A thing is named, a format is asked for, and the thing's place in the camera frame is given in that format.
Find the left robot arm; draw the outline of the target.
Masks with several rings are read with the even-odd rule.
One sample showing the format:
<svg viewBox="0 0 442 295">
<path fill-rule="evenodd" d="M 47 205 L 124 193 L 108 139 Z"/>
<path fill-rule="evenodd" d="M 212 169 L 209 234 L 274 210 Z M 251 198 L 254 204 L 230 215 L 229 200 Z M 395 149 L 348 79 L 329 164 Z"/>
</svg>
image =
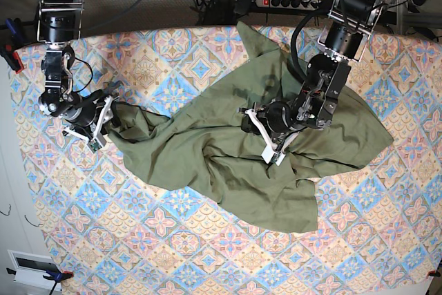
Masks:
<svg viewBox="0 0 442 295">
<path fill-rule="evenodd" d="M 262 158 L 267 164 L 281 164 L 285 151 L 304 129 L 323 130 L 331 125 L 351 70 L 349 62 L 362 57 L 374 27 L 390 6 L 387 0 L 324 0 L 297 25 L 291 37 L 291 58 L 295 74 L 303 80 L 298 96 L 240 109 L 247 117 L 244 131 L 261 135 L 265 141 Z M 296 40 L 314 15 L 327 15 L 333 23 L 318 38 L 321 54 L 312 57 L 303 70 Z"/>
</svg>

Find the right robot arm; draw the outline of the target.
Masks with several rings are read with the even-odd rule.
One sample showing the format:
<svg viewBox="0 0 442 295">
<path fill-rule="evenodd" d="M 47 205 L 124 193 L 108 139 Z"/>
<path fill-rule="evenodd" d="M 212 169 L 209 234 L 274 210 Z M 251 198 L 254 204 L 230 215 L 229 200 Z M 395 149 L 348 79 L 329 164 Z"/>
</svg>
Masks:
<svg viewBox="0 0 442 295">
<path fill-rule="evenodd" d="M 80 36 L 83 9 L 84 0 L 39 0 L 37 41 L 47 47 L 39 108 L 46 115 L 66 120 L 63 134 L 83 140 L 95 153 L 106 146 L 104 125 L 114 119 L 113 103 L 122 83 L 110 83 L 86 97 L 74 89 L 71 68 L 77 58 L 70 43 Z"/>
</svg>

